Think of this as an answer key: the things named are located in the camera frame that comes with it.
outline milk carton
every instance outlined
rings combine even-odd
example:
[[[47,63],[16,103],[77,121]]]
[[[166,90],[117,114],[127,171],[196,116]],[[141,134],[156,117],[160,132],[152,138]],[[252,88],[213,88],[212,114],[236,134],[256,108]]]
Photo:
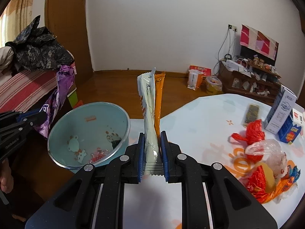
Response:
[[[285,123],[279,130],[278,134],[280,141],[291,145],[298,134],[301,132],[302,126],[303,114],[293,108]]]
[[[277,134],[289,116],[295,101],[295,94],[285,86],[281,85],[273,106],[264,121],[265,129],[271,133]]]

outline striped bedsheet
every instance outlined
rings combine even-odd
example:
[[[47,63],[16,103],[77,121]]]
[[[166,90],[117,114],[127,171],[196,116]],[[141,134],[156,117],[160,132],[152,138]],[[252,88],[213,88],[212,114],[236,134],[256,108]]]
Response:
[[[75,63],[71,67],[76,74]],[[56,71],[24,70],[0,87],[0,113],[10,110],[26,112],[56,86]]]

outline beige curtain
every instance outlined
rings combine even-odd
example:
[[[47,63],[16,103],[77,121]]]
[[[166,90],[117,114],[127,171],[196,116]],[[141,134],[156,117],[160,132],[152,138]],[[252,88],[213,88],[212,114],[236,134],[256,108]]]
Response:
[[[32,21],[33,0],[11,0],[0,16],[0,47],[13,41]]]

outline blue box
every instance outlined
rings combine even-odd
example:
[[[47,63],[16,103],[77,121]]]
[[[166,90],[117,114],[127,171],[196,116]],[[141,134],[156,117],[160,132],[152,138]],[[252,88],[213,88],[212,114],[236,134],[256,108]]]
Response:
[[[291,145],[303,126],[303,114],[294,108],[278,132],[281,142]]]

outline white wall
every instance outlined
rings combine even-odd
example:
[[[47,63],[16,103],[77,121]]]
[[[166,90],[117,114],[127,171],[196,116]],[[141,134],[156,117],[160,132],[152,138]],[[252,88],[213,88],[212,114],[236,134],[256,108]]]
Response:
[[[32,20],[40,15],[39,27],[45,26],[45,0],[33,0]]]
[[[281,81],[298,94],[305,37],[291,0],[86,0],[93,69],[213,68],[228,24],[279,42]]]

